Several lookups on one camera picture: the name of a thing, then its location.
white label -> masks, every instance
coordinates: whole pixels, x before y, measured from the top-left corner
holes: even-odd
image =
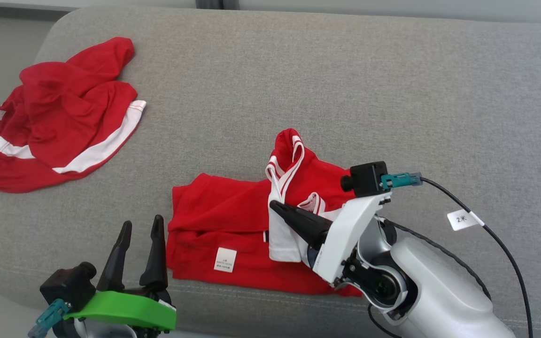
[[[448,220],[450,221],[450,225],[452,225],[454,231],[472,227],[473,225],[479,225],[479,222],[477,222],[475,217],[469,215],[469,213],[464,211],[463,209],[455,212],[450,212],[447,216]]]
[[[235,265],[235,256],[237,252],[231,249],[218,248],[216,254],[216,263],[214,263],[214,270],[232,272],[232,268]]]
[[[159,302],[160,304],[166,306],[167,308],[172,308],[172,310],[175,310],[175,311],[177,310],[176,307],[174,307],[174,306],[168,304],[167,302],[165,302],[165,301],[163,301],[163,300],[159,300],[158,302]]]

gray sofa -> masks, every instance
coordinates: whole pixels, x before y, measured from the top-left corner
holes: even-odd
[[[141,124],[82,180],[0,192],[2,295],[43,308],[39,285],[81,261],[103,268],[129,219],[124,280],[136,286],[153,216],[172,217],[171,188],[202,172],[264,179],[275,135],[294,127],[322,160],[385,161],[459,195],[517,258],[541,338],[541,24],[88,8],[55,24],[36,62],[66,60],[114,36],[135,44],[122,80],[148,102]],[[383,214],[470,264],[495,314],[525,337],[511,265],[481,228],[453,232],[445,217],[453,210],[423,186],[395,191]],[[182,330],[382,337],[362,299],[174,279],[169,291]]]

red t-shirt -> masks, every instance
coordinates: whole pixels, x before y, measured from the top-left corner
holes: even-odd
[[[303,147],[294,129],[277,136],[269,166],[275,168],[267,171],[271,179],[260,182],[201,174],[191,184],[172,189],[174,216],[168,224],[167,263],[174,278],[294,293],[335,293],[301,259],[273,261],[269,257],[268,200],[275,189],[281,195],[278,199],[290,205],[316,214],[338,212],[354,197],[340,188],[340,178],[348,172],[318,160]],[[271,182],[273,175],[279,178],[275,182]],[[277,185],[285,175],[292,177]],[[298,253],[298,239],[278,243]],[[232,272],[214,268],[219,248],[236,251]],[[360,294],[352,287],[338,293]]]
[[[0,191],[81,179],[116,154],[146,106],[115,81],[134,54],[130,39],[115,37],[22,70],[22,85],[0,105]]]

cable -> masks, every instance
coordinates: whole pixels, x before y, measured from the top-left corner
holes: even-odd
[[[367,308],[367,311],[369,312],[369,318],[371,319],[371,321],[373,322],[373,324],[375,324],[376,327],[378,327],[381,331],[383,331],[385,334],[387,334],[388,336],[390,337],[393,337],[393,338],[402,338],[400,336],[397,336],[395,334],[393,334],[392,332],[389,332],[387,329],[385,329],[384,327],[381,326],[380,323],[378,323],[374,317],[373,317],[373,313],[371,313],[371,307],[372,305],[369,303],[369,307]]]
[[[473,278],[475,278],[475,281],[477,282],[477,284],[479,284],[479,286],[481,287],[481,290],[483,291],[483,293],[486,295],[486,297],[488,297],[490,299],[490,301],[492,300],[492,296],[490,296],[490,293],[489,291],[487,290],[487,287],[486,285],[483,283],[483,281],[481,280],[481,278],[479,278],[479,276],[477,275],[477,273],[475,273],[475,271],[473,271],[473,269],[471,269],[471,267],[469,267],[466,263],[464,263],[464,261],[462,259],[460,259],[459,257],[457,257],[457,255],[449,252],[448,249],[444,248],[443,246],[440,246],[440,244],[436,243],[436,242],[433,242],[433,240],[421,235],[420,233],[414,231],[414,230],[411,230],[411,229],[408,229],[407,227],[404,227],[404,225],[399,225],[398,223],[395,223],[395,222],[392,222],[390,220],[388,220],[387,218],[384,218],[384,217],[378,217],[379,221],[382,221],[384,222],[385,224],[387,225],[393,225],[394,227],[402,230],[402,231],[406,231],[407,233],[410,233],[411,235],[413,236],[416,236],[417,238],[420,238],[422,240],[424,240],[425,242],[427,242],[428,244],[430,244],[431,246],[434,246],[438,249],[440,249],[440,251],[442,251],[445,255],[447,255],[448,257],[450,257],[451,259],[454,259],[461,267],[463,267],[464,269],[466,269],[466,271],[471,275],[473,276]]]
[[[453,201],[455,201],[458,205],[460,205],[461,208],[464,209],[466,212],[471,212],[471,210],[464,205],[459,199],[457,199],[456,196],[454,196],[451,192],[449,192],[446,188],[443,186],[437,184],[436,182],[426,179],[425,177],[421,177],[422,182],[426,182],[427,184],[433,185],[435,188],[438,188],[440,191],[442,191],[444,194],[448,195]],[[526,290],[526,284],[523,282],[523,276],[521,276],[521,271],[519,270],[519,266],[517,265],[517,262],[513,258],[513,255],[509,252],[509,249],[505,246],[504,242],[498,238],[498,236],[490,229],[487,225],[482,225],[483,229],[489,233],[494,240],[496,240],[496,243],[502,248],[506,256],[509,258],[510,263],[513,265],[513,269],[515,269],[515,274],[517,274],[517,279],[519,280],[519,286],[521,287],[521,293],[523,295],[523,303],[526,307],[526,316],[527,316],[527,332],[529,335],[529,338],[533,338],[533,324],[532,324],[532,311],[530,310],[530,301],[527,296],[527,290]]]

wall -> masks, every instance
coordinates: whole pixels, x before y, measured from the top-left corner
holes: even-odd
[[[241,9],[541,22],[541,0],[239,0]]]
[[[174,8],[195,8],[195,0],[0,0],[2,7],[53,9],[71,11],[90,6],[161,6]]]

